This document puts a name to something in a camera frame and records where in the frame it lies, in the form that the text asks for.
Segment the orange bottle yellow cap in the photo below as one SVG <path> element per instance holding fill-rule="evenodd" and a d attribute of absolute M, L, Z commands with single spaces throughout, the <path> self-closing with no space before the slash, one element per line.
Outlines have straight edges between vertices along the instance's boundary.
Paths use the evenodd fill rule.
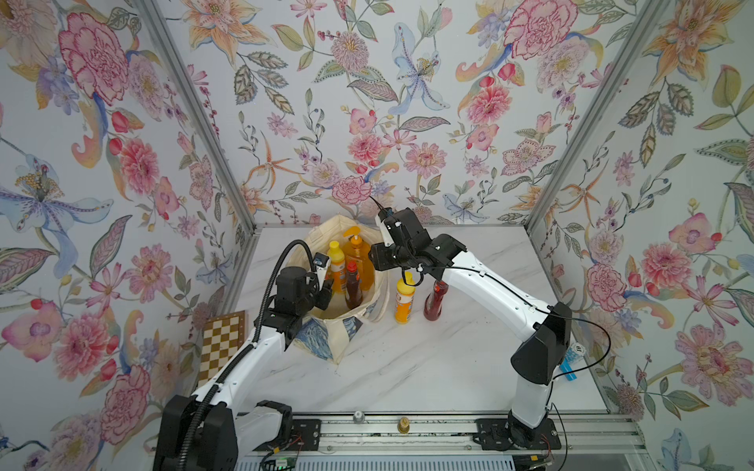
<path fill-rule="evenodd" d="M 346 283 L 346 255 L 339 241 L 330 241 L 327 255 L 330 258 L 329 278 L 333 281 L 333 292 L 342 294 Z"/>
<path fill-rule="evenodd" d="M 414 274 L 403 271 L 397 282 L 395 320 L 399 324 L 406 324 L 412 315 L 414 306 L 415 280 Z"/>

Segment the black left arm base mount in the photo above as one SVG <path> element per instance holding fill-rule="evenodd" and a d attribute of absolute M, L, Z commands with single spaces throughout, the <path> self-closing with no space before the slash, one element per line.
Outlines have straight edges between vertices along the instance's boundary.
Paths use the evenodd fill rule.
<path fill-rule="evenodd" d="M 288 404 L 263 400 L 247 418 L 252 451 L 282 451 L 290 445 L 299 445 L 303 451 L 319 449 L 322 421 L 296 418 Z"/>

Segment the red Fairy bottle front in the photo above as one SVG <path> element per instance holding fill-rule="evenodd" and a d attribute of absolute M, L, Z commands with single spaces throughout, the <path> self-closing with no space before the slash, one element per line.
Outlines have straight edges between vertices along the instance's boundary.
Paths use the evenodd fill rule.
<path fill-rule="evenodd" d="M 349 261 L 346 267 L 346 304 L 349 310 L 354 310 L 362 303 L 363 293 L 359 267 L 355 261 Z"/>

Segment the red fairy bottle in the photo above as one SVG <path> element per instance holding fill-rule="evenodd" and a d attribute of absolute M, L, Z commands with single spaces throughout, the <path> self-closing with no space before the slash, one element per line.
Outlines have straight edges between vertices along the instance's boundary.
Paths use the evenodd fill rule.
<path fill-rule="evenodd" d="M 428 321 L 437 321 L 442 314 L 442 304 L 445 295 L 449 290 L 449 285 L 443 281 L 436 281 L 433 285 L 432 292 L 428 294 L 425 300 L 423 315 Z"/>
<path fill-rule="evenodd" d="M 363 293 L 359 267 L 355 261 L 349 261 L 346 267 L 346 304 L 349 310 L 354 310 L 362 303 Z"/>

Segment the cream canvas shopping bag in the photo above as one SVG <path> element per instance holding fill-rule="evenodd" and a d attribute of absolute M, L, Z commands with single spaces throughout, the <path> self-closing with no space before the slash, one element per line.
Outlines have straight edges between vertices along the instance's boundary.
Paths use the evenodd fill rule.
<path fill-rule="evenodd" d="M 381 233 L 374 228 L 338 215 L 312 229 L 304 241 L 312 252 L 326 253 L 332 241 L 344 245 L 344 233 L 356 227 L 367 245 L 381 243 Z M 295 345 L 312 355 L 338 364 L 359 330 L 379 323 L 389 306 L 389 278 L 385 273 L 375 275 L 372 287 L 364 293 L 363 303 L 349 309 L 343 294 L 333 293 L 326 310 L 314 308 L 304 316 L 304 327 L 298 333 Z"/>

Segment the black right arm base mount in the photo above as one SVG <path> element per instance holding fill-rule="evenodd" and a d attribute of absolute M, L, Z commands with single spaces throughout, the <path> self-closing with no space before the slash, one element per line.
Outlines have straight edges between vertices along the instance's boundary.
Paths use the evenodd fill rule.
<path fill-rule="evenodd" d="M 559 451 L 563 448 L 555 423 L 548 414 L 535 428 L 527 427 L 510 413 L 506 417 L 474 421 L 472 440 L 483 451 Z"/>

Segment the large orange pump soap bottle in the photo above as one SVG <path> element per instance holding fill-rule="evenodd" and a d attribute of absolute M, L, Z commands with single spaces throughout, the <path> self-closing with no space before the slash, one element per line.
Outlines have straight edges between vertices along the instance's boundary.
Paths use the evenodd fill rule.
<path fill-rule="evenodd" d="M 359 276 L 361 276 L 361 290 L 368 292 L 374 284 L 375 273 L 372 262 L 368 257 L 371 245 L 361 235 L 359 226 L 349 228 L 343 233 L 343 237 L 346 239 L 344 253 L 347 261 L 355 262 Z"/>

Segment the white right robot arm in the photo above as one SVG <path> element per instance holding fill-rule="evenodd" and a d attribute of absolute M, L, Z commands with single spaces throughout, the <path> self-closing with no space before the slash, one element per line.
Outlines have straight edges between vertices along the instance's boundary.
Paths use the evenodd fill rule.
<path fill-rule="evenodd" d="M 548 418 L 556 369 L 571 343 L 573 312 L 561 302 L 547 304 L 517 288 L 481 262 L 451 235 L 429 235 L 410 209 L 381 206 L 375 217 L 383 237 L 369 260 L 377 271 L 410 270 L 460 290 L 502 320 L 520 340 L 511 357 L 518 380 L 509 413 L 509 428 L 524 437 L 536 436 Z"/>

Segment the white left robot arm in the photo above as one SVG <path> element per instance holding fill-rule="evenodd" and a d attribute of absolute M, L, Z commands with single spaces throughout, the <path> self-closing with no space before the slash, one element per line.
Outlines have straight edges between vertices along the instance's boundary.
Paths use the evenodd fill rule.
<path fill-rule="evenodd" d="M 292 412 L 285 404 L 263 400 L 250 412 L 239 407 L 263 368 L 296 339 L 304 316 L 329 304 L 333 282 L 326 272 L 316 264 L 279 271 L 275 296 L 263 302 L 243 347 L 191 396 L 174 396 L 165 406 L 155 470 L 233 470 L 243 455 L 290 437 Z"/>

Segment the orange bottle yellow cap front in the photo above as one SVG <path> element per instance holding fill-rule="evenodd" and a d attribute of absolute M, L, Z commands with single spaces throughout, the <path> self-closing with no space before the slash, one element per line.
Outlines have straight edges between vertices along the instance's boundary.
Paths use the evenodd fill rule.
<path fill-rule="evenodd" d="M 333 292 L 342 294 L 346 283 L 346 255 L 339 241 L 330 241 L 327 255 L 330 258 L 329 278 L 333 281 Z"/>

